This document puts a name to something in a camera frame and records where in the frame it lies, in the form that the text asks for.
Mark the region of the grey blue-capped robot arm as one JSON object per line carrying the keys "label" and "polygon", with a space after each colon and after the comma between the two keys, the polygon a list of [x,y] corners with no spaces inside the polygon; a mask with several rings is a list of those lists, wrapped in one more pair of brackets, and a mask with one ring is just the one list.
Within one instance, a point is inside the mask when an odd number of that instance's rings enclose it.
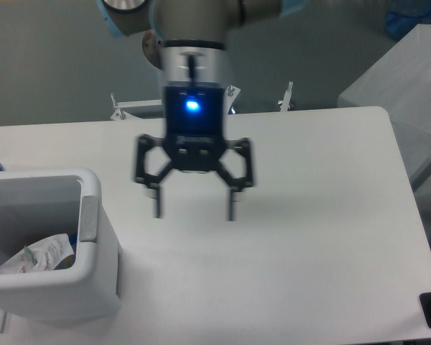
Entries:
{"label": "grey blue-capped robot arm", "polygon": [[228,187],[228,219],[235,196],[255,184],[250,139],[223,135],[226,87],[222,67],[227,34],[247,24],[297,12],[303,1],[100,1],[114,35],[153,31],[164,80],[163,137],[136,141],[134,181],[160,203],[161,183],[173,171],[217,173]]}

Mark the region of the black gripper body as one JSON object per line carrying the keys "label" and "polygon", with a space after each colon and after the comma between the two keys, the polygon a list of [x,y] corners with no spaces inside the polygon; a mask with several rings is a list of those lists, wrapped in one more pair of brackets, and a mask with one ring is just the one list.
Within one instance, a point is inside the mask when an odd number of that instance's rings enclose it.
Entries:
{"label": "black gripper body", "polygon": [[173,83],[164,88],[163,148],[174,169],[212,172],[227,149],[225,90],[217,83]]}

